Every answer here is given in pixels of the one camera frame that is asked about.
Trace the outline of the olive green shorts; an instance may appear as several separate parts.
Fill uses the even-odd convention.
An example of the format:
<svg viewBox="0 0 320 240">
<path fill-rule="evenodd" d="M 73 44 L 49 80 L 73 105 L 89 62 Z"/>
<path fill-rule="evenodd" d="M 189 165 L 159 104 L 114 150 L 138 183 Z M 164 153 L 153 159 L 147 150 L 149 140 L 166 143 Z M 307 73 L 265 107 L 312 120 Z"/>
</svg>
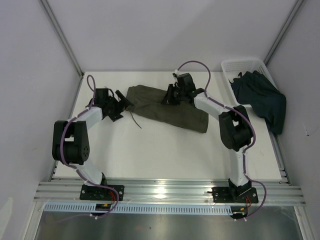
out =
<svg viewBox="0 0 320 240">
<path fill-rule="evenodd" d="M 128 110 L 140 117 L 205 134 L 209 114 L 187 103 L 163 105 L 166 91 L 145 85 L 130 86 L 126 98 L 132 103 Z"/>
</svg>

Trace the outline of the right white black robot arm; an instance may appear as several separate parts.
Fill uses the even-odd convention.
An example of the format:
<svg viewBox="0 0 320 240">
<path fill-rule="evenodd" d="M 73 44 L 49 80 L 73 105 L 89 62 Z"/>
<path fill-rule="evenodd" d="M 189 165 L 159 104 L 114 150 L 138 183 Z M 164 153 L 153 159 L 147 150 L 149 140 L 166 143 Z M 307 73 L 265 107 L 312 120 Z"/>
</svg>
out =
<svg viewBox="0 0 320 240">
<path fill-rule="evenodd" d="M 252 140 L 256 139 L 246 108 L 242 105 L 230 107 L 213 99 L 205 89 L 196 88 L 189 73 L 172 75 L 175 82 L 168 85 L 161 104 L 177 106 L 186 102 L 218 121 L 220 139 L 230 156 L 228 196 L 234 202 L 241 201 L 251 186 L 246 176 L 244 157 Z"/>
</svg>

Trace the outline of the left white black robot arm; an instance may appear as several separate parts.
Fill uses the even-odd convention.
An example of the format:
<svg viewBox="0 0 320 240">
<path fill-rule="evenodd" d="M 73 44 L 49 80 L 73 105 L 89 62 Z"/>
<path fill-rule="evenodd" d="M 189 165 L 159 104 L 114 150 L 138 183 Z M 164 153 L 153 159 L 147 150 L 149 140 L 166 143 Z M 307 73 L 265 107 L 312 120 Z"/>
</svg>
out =
<svg viewBox="0 0 320 240">
<path fill-rule="evenodd" d="M 112 122 L 121 119 L 122 112 L 133 105 L 119 90 L 113 92 L 109 88 L 98 88 L 81 113 L 54 123 L 53 159 L 75 170 L 85 185 L 92 186 L 90 192 L 97 200 L 105 199 L 109 188 L 103 172 L 89 160 L 91 149 L 88 131 L 106 117 Z"/>
</svg>

